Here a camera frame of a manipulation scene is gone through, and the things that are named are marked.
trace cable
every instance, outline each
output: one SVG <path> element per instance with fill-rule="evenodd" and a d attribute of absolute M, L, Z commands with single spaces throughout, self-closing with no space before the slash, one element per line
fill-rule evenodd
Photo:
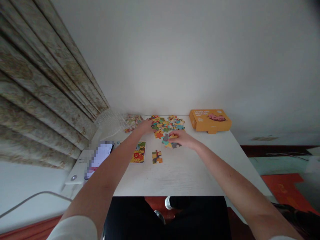
<path fill-rule="evenodd" d="M 290 156 L 290 157 L 300 158 L 300 159 L 305 160 L 305 161 L 309 161 L 308 159 L 304 159 L 302 157 L 294 156 L 294 155 L 291 155 L 289 153 L 266 153 L 266 155 L 267 156 L 286 155 L 286 156 Z M 312 156 L 312 154 L 306 154 L 306 153 L 298 153 L 298 154 L 303 154 L 304 156 Z"/>
<path fill-rule="evenodd" d="M 29 201 L 31 198 L 34 198 L 35 196 L 38 196 L 40 194 L 43 194 L 43 193 L 47 193 L 47 194 L 51 194 L 53 196 L 56 196 L 56 197 L 59 197 L 59 198 L 62 198 L 64 200 L 67 200 L 67 201 L 70 201 L 72 202 L 72 199 L 70 198 L 67 198 L 67 197 L 64 197 L 60 194 L 57 194 L 55 192 L 50 192 L 50 191 L 43 191 L 43 192 L 39 192 L 39 193 L 36 193 L 36 194 L 33 194 L 32 196 L 28 197 L 27 199 L 23 200 L 21 203 L 15 205 L 14 207 L 10 208 L 8 211 L 6 211 L 5 213 L 1 214 L 0 215 L 0 219 L 3 218 L 5 215 L 7 215 L 8 213 L 12 212 L 13 210 L 15 210 L 16 208 L 20 207 L 22 204 L 24 204 L 25 202 Z"/>

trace leg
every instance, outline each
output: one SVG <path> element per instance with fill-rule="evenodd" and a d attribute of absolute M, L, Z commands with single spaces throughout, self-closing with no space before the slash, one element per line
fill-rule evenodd
<path fill-rule="evenodd" d="M 164 225 L 144 197 L 113 197 L 105 239 L 160 239 Z"/>
<path fill-rule="evenodd" d="M 191 197 L 190 206 L 165 226 L 169 238 L 230 239 L 224 197 Z"/>

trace smartphone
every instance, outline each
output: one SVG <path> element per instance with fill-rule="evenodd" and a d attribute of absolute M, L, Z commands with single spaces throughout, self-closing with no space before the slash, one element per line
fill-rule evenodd
<path fill-rule="evenodd" d="M 87 169 L 84 173 L 84 179 L 88 180 L 98 169 L 101 163 L 110 155 L 114 147 L 113 141 L 101 141 L 99 147 L 94 152 Z"/>

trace curtain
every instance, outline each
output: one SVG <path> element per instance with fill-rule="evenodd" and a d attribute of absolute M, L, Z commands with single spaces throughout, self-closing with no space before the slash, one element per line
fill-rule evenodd
<path fill-rule="evenodd" d="M 0 8 L 0 159 L 70 170 L 108 102 L 49 0 Z"/>

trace white table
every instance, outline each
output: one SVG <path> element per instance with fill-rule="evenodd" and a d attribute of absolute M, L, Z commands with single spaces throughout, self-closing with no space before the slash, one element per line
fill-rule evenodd
<path fill-rule="evenodd" d="M 186 132 L 204 143 L 219 157 L 253 183 L 265 196 L 272 193 L 255 170 L 248 157 L 230 131 L 208 134 L 196 132 L 189 116 L 178 116 L 185 120 Z M 100 140 L 122 141 L 129 133 L 119 132 L 113 137 Z M 145 162 L 131 163 L 122 177 L 114 196 L 225 196 L 201 159 L 186 147 L 165 148 L 161 139 L 154 134 L 141 138 L 145 140 Z M 152 164 L 152 152 L 162 152 L 163 163 Z"/>

